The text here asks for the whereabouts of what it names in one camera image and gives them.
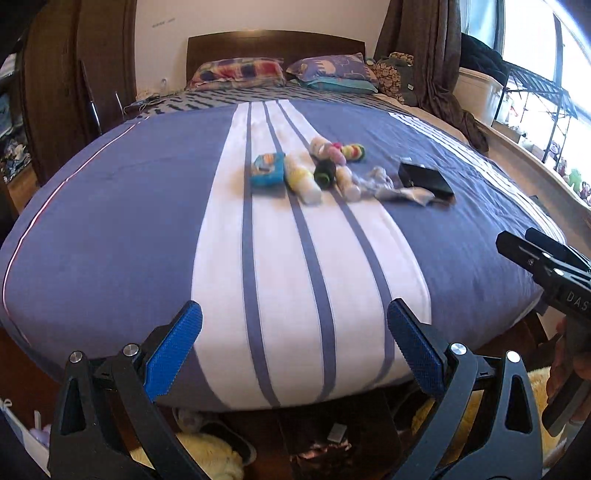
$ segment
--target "pillow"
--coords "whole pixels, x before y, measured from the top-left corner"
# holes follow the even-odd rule
[[[395,98],[403,105],[417,106],[414,92],[413,57],[402,53],[392,53],[387,59],[371,65],[378,78],[380,93]]]
[[[214,85],[214,82],[218,85],[226,82],[231,83],[213,89],[236,88],[238,82],[248,82],[250,87],[266,86],[269,83],[256,82],[256,80],[272,80],[274,85],[285,85],[285,76],[281,69],[282,63],[282,60],[266,57],[242,57],[208,61],[197,69],[187,87],[189,89],[200,89],[199,87],[203,85]]]
[[[365,64],[363,55],[328,55],[298,60],[290,65],[287,73],[295,75],[302,82],[310,82],[319,78],[341,78],[350,80],[366,80],[377,86],[374,73]]]
[[[298,80],[302,87],[313,88],[314,90],[327,90],[329,92],[339,93],[378,93],[378,89],[367,80],[351,80],[337,78],[323,78],[302,82]]]

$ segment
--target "black metal rack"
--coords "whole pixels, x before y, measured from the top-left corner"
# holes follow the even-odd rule
[[[548,80],[547,78],[542,77],[542,75],[538,75],[513,63],[506,62],[506,67],[508,71],[507,81],[503,86],[503,93],[501,95],[499,106],[496,109],[495,120],[499,115],[503,99],[507,93],[527,93],[528,96],[525,100],[524,108],[527,106],[527,100],[529,100],[530,93],[555,104],[557,106],[555,112],[549,109],[546,110],[546,112],[554,120],[554,126],[552,127],[552,133],[550,134],[550,139],[548,140],[548,147],[544,151],[542,163],[546,163],[546,160],[548,159],[550,147],[552,146],[552,142],[554,140],[554,133],[556,132],[556,128],[558,128],[564,137],[562,147],[560,147],[558,154],[556,155],[556,166],[558,166],[558,161],[562,156],[562,150],[564,148],[564,143],[566,142],[566,136],[569,133],[570,120],[572,118],[578,119],[577,109],[571,100],[568,91],[556,85],[552,80]],[[512,79],[517,88],[509,88],[507,86],[510,79]],[[564,132],[560,127],[558,127],[558,120],[563,118],[569,119],[569,123],[567,124],[566,130]]]

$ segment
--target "blue gripper pad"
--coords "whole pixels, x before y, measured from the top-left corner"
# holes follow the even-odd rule
[[[168,393],[202,326],[201,307],[190,302],[146,363],[144,388],[151,401]]]
[[[435,399],[443,398],[447,361],[444,351],[438,352],[423,332],[430,325],[421,325],[402,299],[390,302],[386,318],[388,328],[421,390]],[[436,344],[442,345],[440,341],[436,341]]]

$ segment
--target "curtain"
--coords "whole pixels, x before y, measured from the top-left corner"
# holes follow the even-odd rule
[[[461,29],[459,0],[391,0],[375,58],[393,51],[412,54],[419,107],[457,128],[486,153],[484,133],[452,93],[460,72]]]

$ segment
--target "wooden headboard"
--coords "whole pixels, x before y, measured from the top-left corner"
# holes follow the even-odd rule
[[[321,33],[286,30],[247,30],[190,37],[187,46],[187,82],[201,64],[236,57],[283,59],[286,69],[296,60],[321,55],[362,53],[365,43]]]

